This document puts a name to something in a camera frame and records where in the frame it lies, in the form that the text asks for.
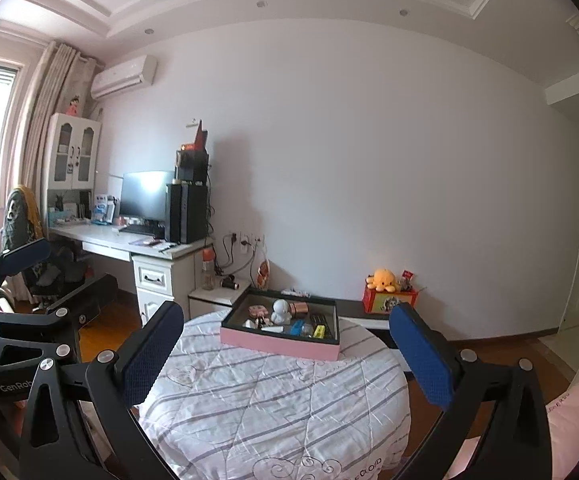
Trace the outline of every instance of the red box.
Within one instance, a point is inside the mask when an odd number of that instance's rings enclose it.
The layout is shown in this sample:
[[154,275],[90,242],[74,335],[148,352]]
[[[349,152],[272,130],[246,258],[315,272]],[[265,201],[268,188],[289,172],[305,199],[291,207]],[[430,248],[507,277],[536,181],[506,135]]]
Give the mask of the red box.
[[363,294],[363,306],[367,314],[389,314],[398,303],[409,303],[414,306],[418,292],[377,292],[375,289],[365,287]]

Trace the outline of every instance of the baseboard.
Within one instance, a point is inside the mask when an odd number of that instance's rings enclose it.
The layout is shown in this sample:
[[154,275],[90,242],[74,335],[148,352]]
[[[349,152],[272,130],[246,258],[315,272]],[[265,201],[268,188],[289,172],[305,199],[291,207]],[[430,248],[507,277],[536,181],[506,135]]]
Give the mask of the baseboard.
[[455,339],[449,341],[453,346],[465,348],[472,344],[491,344],[491,343],[505,343],[509,341],[518,341],[520,339],[538,339],[546,335],[552,335],[558,332],[558,327],[539,330],[538,332],[526,332],[524,334],[502,335],[499,337],[486,337],[483,339]]

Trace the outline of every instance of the curtain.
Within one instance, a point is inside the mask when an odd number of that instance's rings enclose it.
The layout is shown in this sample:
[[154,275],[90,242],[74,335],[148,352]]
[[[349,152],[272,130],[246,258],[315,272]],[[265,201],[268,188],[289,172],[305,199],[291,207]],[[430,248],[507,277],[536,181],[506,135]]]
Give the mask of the curtain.
[[[32,75],[16,135],[12,186],[29,187],[39,210],[50,118],[70,107],[77,116],[83,116],[95,69],[95,59],[81,56],[69,45],[51,41]],[[20,274],[10,280],[10,288],[17,300],[32,300]]]

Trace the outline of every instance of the bottle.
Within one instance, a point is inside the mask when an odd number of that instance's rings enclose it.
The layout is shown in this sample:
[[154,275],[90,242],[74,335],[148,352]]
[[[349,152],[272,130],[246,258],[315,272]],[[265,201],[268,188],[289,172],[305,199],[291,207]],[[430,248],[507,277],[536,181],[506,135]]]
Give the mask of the bottle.
[[214,249],[205,248],[202,253],[201,287],[205,290],[214,289]]

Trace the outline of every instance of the white figurine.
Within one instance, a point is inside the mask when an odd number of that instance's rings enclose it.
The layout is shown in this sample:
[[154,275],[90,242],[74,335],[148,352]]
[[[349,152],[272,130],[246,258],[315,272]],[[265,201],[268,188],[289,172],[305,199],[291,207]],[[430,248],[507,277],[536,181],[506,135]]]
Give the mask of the white figurine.
[[274,301],[274,312],[270,319],[277,325],[289,324],[291,321],[290,304],[285,300]]

